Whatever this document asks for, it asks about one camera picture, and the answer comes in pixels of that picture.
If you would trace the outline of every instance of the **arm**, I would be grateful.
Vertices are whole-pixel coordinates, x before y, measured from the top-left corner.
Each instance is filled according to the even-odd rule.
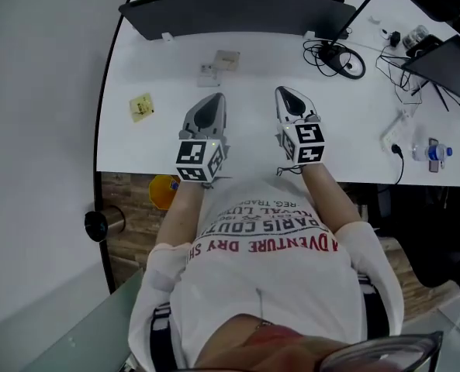
[[[316,203],[318,215],[333,233],[348,223],[361,221],[355,205],[324,165],[306,165],[302,178]]]
[[[162,221],[155,244],[178,246],[193,243],[203,199],[204,189],[200,183],[182,182]]]

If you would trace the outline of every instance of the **orange object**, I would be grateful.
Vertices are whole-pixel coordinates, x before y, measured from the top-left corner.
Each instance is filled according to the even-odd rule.
[[[180,180],[171,175],[157,175],[149,184],[149,198],[157,209],[167,211],[175,198]]]

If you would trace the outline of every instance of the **backpack strap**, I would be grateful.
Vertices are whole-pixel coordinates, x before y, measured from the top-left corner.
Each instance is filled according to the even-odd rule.
[[[368,339],[388,336],[390,334],[388,316],[378,290],[364,274],[359,274],[358,279],[364,295]],[[171,340],[170,315],[171,306],[169,303],[157,306],[150,324],[150,357],[156,372],[178,369]]]

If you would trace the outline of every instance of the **computer monitor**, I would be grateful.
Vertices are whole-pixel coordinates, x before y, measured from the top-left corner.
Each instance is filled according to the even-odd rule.
[[[136,0],[119,7],[148,40],[162,33],[267,32],[334,38],[355,7],[338,0]]]
[[[460,98],[460,36],[407,61],[402,69],[440,85]]]

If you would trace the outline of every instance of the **plastic bottle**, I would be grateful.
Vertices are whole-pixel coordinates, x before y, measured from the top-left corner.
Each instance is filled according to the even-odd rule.
[[[451,155],[452,148],[446,147],[443,143],[432,146],[413,146],[413,159],[415,159],[415,161],[445,161],[445,159]]]

